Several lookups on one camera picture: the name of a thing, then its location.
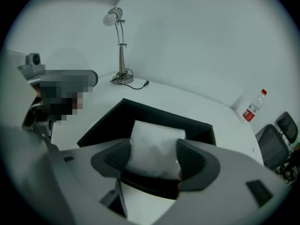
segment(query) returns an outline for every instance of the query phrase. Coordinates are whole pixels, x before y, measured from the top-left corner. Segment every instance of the white desk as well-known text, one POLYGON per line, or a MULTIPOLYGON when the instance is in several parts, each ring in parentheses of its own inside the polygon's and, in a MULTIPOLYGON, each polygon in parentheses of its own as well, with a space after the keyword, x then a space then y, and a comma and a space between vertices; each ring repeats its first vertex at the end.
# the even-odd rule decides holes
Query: white desk
MULTIPOLYGON (((78 148, 78 140, 123 98, 213 126, 216 144, 244 153, 263 165, 255 135, 249 124, 243 125, 228 107, 204 97, 173 87, 150 82, 141 90, 109 83, 113 75, 99 79, 93 93, 84 97, 83 110, 71 121, 55 124, 52 142, 60 150, 78 148)), ((143 86, 144 80, 135 78, 130 85, 143 86)), ((122 185, 128 220, 150 225, 167 211, 174 200, 155 197, 125 184, 122 185)))

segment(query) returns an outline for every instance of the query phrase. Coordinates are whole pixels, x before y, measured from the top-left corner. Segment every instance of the white wall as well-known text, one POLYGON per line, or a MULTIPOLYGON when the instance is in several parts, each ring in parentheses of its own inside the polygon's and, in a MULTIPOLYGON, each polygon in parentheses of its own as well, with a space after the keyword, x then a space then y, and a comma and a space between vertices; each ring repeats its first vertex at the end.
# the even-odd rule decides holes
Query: white wall
MULTIPOLYGON (((115 30, 102 23, 113 4, 35 0, 7 46, 41 53, 48 69, 116 72, 115 30)), ((249 102, 264 88, 266 104, 251 122, 255 133, 284 111, 300 119, 299 34, 276 0, 121 0, 118 6, 126 19, 125 63, 136 76, 226 106, 249 102)))

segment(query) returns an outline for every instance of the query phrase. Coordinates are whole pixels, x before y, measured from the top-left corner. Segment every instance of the black mesh chair back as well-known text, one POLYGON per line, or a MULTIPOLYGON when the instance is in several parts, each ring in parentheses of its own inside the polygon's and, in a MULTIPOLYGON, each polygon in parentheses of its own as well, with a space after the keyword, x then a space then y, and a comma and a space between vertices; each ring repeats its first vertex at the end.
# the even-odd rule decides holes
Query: black mesh chair back
POLYGON ((298 136, 298 128, 288 112, 284 112, 277 119, 276 123, 290 143, 296 141, 298 136))
POLYGON ((267 168, 274 170, 285 163, 289 157, 289 150, 273 125, 268 124, 262 130, 258 145, 262 153, 263 163, 267 168))

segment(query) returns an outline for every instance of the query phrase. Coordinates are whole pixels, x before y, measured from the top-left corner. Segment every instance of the lamp cord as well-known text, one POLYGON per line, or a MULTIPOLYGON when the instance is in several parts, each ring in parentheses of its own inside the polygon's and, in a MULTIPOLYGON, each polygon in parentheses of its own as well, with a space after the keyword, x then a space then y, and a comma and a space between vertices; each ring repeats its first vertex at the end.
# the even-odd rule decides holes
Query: lamp cord
POLYGON ((133 87, 131 87, 128 84, 122 84, 122 83, 119 83, 119 81, 118 81, 119 79, 129 79, 131 77, 133 77, 133 71, 131 69, 129 69, 129 68, 126 68, 124 74, 120 74, 120 72, 118 72, 117 75, 116 75, 116 77, 114 79, 112 79, 110 82, 117 81, 118 85, 125 85, 125 86, 128 86, 128 87, 130 87, 130 88, 132 88, 134 90, 142 89, 143 87, 146 87, 149 84, 149 81, 147 80, 145 82, 145 84, 141 88, 133 88, 133 87))

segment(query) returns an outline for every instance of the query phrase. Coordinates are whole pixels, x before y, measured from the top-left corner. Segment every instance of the water bottle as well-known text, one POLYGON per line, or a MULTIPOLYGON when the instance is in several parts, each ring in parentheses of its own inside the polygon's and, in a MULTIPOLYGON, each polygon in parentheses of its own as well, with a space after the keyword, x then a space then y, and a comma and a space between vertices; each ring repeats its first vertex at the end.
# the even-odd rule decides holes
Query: water bottle
POLYGON ((264 103, 264 99, 267 95, 267 91, 265 89, 262 90, 261 94, 259 94, 249 105, 248 109, 243 113, 243 117, 246 121, 250 122, 256 113, 261 109, 264 103))

